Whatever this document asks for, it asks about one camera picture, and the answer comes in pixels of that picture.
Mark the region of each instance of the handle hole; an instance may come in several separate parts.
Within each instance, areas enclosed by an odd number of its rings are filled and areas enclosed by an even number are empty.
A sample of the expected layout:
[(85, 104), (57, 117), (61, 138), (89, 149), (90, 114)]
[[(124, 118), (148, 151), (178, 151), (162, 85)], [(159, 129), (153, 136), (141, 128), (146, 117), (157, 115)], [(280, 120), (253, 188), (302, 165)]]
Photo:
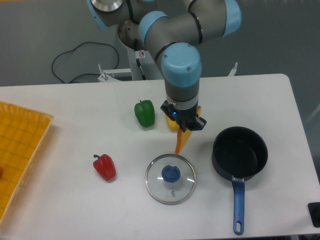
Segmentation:
[(236, 222), (236, 231), (241, 232), (241, 223), (238, 221)]

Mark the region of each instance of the black saucepan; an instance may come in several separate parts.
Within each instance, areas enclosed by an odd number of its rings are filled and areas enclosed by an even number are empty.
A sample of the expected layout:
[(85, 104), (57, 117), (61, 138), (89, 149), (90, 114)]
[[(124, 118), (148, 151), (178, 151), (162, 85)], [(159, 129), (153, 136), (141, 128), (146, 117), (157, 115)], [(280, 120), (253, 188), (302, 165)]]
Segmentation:
[(245, 230), (245, 181), (259, 173), (268, 160), (264, 140), (251, 129), (233, 126), (216, 137), (212, 164), (223, 178), (232, 181), (234, 192), (233, 231), (242, 235)]

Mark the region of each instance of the blue pot handle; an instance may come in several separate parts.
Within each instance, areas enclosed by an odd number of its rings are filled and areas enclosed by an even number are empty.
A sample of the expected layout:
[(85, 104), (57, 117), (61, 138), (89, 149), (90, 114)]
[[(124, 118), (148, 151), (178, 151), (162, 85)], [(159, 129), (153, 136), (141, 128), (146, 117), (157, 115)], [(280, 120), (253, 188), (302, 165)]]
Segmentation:
[(245, 182), (241, 178), (233, 178), (232, 187), (234, 193), (233, 232), (236, 235), (242, 235), (245, 231)]

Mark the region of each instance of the white table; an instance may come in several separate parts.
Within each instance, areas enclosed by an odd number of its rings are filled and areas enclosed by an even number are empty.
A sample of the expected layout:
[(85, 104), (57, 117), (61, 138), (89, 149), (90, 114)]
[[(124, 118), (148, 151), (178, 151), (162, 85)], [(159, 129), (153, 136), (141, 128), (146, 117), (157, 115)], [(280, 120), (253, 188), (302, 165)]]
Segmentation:
[[(144, 183), (148, 164), (173, 153), (176, 134), (160, 106), (162, 80), (0, 87), (0, 100), (55, 116), (46, 143), (0, 227), (6, 240), (190, 240), (235, 238), (233, 189), (211, 162), (215, 137), (244, 126), (268, 147), (268, 162), (246, 182), (241, 237), (318, 233), (307, 204), (320, 185), (289, 79), (282, 74), (204, 78), (203, 131), (181, 152), (195, 168), (197, 186), (184, 203), (155, 201)], [(156, 123), (144, 130), (134, 115), (152, 100)], [(108, 183), (93, 168), (93, 154), (113, 158)]]

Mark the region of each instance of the black object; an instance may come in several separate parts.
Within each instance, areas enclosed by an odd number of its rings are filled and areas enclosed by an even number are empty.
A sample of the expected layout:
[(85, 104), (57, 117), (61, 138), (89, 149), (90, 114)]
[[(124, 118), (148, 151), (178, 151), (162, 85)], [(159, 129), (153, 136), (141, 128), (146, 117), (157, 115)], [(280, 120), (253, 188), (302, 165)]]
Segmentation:
[(312, 202), (308, 204), (313, 226), (320, 228), (320, 202)]
[(233, 231), (244, 233), (245, 181), (259, 173), (268, 160), (264, 140), (251, 129), (234, 126), (223, 130), (213, 144), (212, 164), (234, 191)]
[(103, 45), (103, 46), (107, 46), (107, 47), (112, 48), (112, 49), (115, 51), (116, 55), (117, 55), (117, 62), (116, 62), (116, 64), (115, 64), (115, 66), (114, 66), (113, 69), (116, 69), (116, 68), (118, 67), (119, 60), (120, 60), (120, 58), (119, 58), (119, 52), (118, 52), (118, 50), (117, 50), (114, 46), (112, 46), (112, 45), (110, 45), (110, 44), (108, 44), (108, 43), (103, 43), (103, 42), (85, 41), (85, 42), (81, 43), (80, 45), (76, 46), (74, 49), (72, 49), (72, 50), (70, 50), (70, 51), (65, 51), (65, 52), (63, 52), (63, 53), (60, 53), (60, 54), (59, 54), (58, 56), (56, 56), (55, 59), (53, 60), (53, 62), (52, 62), (52, 64), (51, 64), (51, 72), (52, 72), (52, 74), (53, 74), (57, 79), (59, 79), (63, 84), (79, 83), (79, 82), (77, 82), (77, 81), (75, 81), (75, 80), (78, 79), (78, 78), (80, 78), (80, 77), (83, 77), (83, 76), (100, 76), (100, 75), (101, 75), (101, 74), (99, 74), (99, 73), (84, 73), (84, 74), (81, 74), (81, 75), (79, 75), (79, 76), (74, 77), (74, 78), (71, 79), (69, 82), (65, 82), (65, 81), (62, 80), (60, 77), (58, 77), (58, 76), (56, 75), (55, 71), (54, 71), (55, 61), (56, 61), (60, 56), (62, 56), (62, 55), (64, 55), (64, 54), (72, 53), (72, 52), (74, 52), (75, 50), (77, 50), (78, 48), (80, 48), (81, 46), (86, 45), (86, 44)]
[(161, 110), (167, 115), (172, 121), (176, 121), (179, 127), (185, 132), (187, 129), (190, 131), (202, 130), (207, 121), (202, 117), (199, 117), (198, 103), (192, 108), (187, 110), (175, 109), (173, 104), (169, 104), (168, 101), (164, 101), (161, 106)]

